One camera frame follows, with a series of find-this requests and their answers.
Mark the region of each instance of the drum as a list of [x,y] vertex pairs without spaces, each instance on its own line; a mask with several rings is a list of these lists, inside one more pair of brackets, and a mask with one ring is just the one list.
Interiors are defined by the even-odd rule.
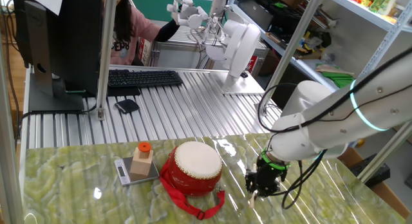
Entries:
[[205,196],[221,177],[219,154],[201,142],[186,142],[172,151],[169,177],[174,188],[187,196]]

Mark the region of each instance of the keyboard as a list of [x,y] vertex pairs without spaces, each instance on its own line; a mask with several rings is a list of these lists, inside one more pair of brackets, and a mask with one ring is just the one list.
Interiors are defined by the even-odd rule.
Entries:
[[112,88],[170,86],[182,83],[182,79],[175,71],[109,71],[109,86]]

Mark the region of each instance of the green marble surface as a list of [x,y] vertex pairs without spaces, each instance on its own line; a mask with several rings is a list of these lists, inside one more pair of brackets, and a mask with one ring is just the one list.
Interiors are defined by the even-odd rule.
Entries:
[[[121,186],[114,161],[132,156],[138,142],[29,149],[25,223],[404,223],[336,159],[322,161],[290,210],[281,208],[280,196],[258,199],[255,209],[249,208],[245,167],[256,161],[268,138],[266,134],[247,134],[150,141],[158,170],[172,149],[187,141],[205,142],[219,152],[226,203],[213,218],[203,221],[174,205],[160,180]],[[283,189],[298,176],[299,168],[293,163]],[[189,198],[189,202],[207,210],[218,201],[210,194]]]

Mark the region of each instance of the orange cap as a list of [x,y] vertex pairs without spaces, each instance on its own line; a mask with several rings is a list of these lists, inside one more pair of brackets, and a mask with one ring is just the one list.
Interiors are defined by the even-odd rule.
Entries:
[[138,146],[139,151],[143,153],[148,153],[152,149],[152,145],[147,142],[141,142]]

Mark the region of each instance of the long dark hair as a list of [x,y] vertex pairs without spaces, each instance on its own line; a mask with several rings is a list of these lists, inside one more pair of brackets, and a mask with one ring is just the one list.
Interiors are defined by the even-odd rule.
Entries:
[[131,37],[135,36],[129,0],[120,0],[116,6],[115,33],[116,40],[120,42],[130,42]]

